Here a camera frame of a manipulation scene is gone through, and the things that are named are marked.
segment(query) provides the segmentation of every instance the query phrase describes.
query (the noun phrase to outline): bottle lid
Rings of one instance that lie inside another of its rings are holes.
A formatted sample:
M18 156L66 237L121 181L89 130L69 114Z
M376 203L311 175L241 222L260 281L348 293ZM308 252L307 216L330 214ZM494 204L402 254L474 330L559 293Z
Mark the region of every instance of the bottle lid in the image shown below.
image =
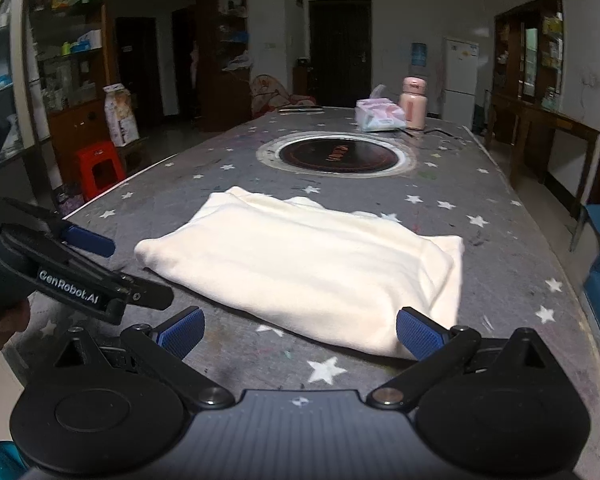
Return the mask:
M405 94L424 95L427 91L427 82L419 77L406 77L402 82L402 91Z

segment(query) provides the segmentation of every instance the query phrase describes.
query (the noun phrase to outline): human hand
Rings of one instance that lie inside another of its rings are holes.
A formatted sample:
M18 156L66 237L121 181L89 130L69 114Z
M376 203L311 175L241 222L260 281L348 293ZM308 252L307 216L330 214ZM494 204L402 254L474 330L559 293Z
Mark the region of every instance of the human hand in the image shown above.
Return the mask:
M24 332L29 325L29 300L22 300L10 308L0 320L0 350L16 332Z

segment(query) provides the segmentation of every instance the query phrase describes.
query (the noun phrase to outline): pink thermos bottle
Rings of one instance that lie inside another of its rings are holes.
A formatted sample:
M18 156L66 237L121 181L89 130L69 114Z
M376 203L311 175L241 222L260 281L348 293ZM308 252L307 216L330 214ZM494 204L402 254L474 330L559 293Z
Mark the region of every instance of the pink thermos bottle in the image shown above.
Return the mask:
M427 116L427 98L425 92L427 82L419 77L406 77L402 83L400 108L404 110L407 128L424 130L424 120Z

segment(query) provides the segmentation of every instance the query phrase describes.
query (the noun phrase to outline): refrigerator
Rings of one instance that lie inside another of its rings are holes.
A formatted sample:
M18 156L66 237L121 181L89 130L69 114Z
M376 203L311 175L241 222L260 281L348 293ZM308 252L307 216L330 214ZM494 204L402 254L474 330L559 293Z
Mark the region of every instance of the refrigerator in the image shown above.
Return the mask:
M474 124L475 88L478 83L478 45L445 38L444 56L442 119L471 130Z

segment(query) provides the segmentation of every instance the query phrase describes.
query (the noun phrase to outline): folded cream cloth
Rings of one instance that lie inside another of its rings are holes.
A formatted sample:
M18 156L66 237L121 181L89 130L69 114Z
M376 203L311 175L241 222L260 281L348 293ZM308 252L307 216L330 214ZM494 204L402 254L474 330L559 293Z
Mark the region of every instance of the folded cream cloth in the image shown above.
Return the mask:
M456 322L462 238L421 237L370 213L232 187L185 225L142 240L136 257L172 282L327 344L411 358L398 342L404 306Z

